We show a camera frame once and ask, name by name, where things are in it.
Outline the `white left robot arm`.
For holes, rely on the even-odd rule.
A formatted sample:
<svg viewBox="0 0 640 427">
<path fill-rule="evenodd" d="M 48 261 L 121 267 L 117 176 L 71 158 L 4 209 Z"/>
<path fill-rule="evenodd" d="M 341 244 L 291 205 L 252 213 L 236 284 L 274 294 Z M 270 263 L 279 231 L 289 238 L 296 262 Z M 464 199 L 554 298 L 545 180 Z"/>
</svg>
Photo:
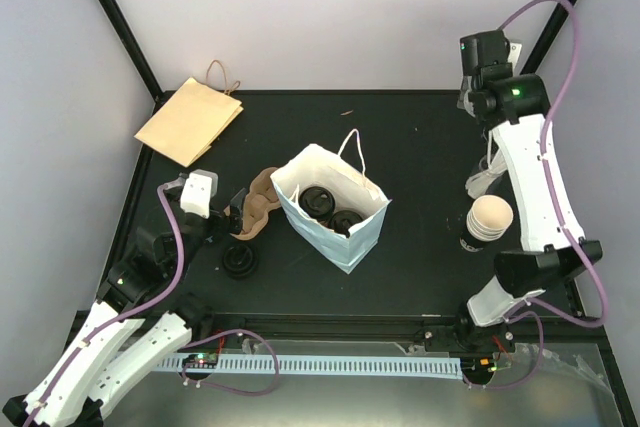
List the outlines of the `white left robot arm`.
<svg viewBox="0 0 640 427">
<path fill-rule="evenodd" d="M 167 354 L 189 343 L 207 344 L 215 323 L 209 306 L 183 294 L 128 349 L 122 346 L 184 279 L 204 245 L 242 229 L 246 192 L 227 210 L 212 206 L 205 189 L 196 204 L 184 202 L 194 182 L 158 189 L 166 220 L 152 214 L 111 267 L 76 337 L 52 371 L 30 393 L 10 398 L 2 409 L 15 426 L 101 426 L 117 403 Z"/>
</svg>

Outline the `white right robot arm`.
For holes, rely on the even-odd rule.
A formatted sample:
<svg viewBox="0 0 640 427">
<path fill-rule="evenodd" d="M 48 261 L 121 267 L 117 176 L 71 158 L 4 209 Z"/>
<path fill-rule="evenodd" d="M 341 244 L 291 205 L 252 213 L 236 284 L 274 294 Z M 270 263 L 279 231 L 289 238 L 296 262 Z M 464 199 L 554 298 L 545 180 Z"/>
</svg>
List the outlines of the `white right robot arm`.
<svg viewBox="0 0 640 427">
<path fill-rule="evenodd" d="M 458 309 L 445 341 L 463 352 L 489 351 L 507 331 L 515 312 L 538 303 L 547 290 L 591 272 L 601 260 L 599 241 L 588 240 L 571 207 L 557 162 L 551 103 L 536 74 L 517 75 L 520 44 L 495 29 L 459 41 L 462 84 L 458 106 L 488 135 L 487 171 L 503 164 L 516 205 L 487 192 L 475 196 L 460 236 L 461 247 L 478 252 L 519 220 L 521 246 L 500 252 L 494 275 Z"/>
</svg>

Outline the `light blue paper bag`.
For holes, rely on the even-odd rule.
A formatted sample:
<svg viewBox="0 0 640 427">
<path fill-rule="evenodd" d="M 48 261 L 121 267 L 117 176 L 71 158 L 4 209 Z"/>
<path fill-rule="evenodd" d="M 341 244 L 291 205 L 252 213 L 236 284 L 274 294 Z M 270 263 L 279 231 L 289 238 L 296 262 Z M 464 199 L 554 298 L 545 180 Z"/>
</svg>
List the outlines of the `light blue paper bag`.
<svg viewBox="0 0 640 427">
<path fill-rule="evenodd" d="M 336 152 L 308 145 L 271 182 L 294 230 L 344 273 L 378 243 L 391 200 L 367 177 L 358 130 Z"/>
</svg>

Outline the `stack of white paper cups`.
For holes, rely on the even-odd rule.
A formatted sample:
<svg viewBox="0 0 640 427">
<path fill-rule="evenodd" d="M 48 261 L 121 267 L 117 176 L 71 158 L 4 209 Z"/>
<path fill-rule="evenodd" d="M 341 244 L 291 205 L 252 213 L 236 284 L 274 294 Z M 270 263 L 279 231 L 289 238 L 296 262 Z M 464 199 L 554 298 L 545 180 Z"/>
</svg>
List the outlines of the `stack of white paper cups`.
<svg viewBox="0 0 640 427">
<path fill-rule="evenodd" d="M 468 252 L 479 252 L 500 239 L 512 225 L 514 213 L 510 204 L 496 195 L 477 198 L 467 213 L 460 235 L 460 245 Z"/>
</svg>

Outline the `stack of black lids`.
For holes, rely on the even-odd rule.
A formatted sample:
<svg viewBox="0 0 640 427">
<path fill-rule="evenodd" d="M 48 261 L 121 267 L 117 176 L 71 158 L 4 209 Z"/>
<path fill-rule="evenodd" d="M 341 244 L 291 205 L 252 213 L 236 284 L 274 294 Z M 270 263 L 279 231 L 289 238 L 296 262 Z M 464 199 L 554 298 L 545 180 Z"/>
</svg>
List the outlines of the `stack of black lids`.
<svg viewBox="0 0 640 427">
<path fill-rule="evenodd" d="M 230 278 L 235 280 L 253 275 L 258 265 L 258 251 L 248 243 L 231 243 L 222 254 L 222 268 Z"/>
</svg>

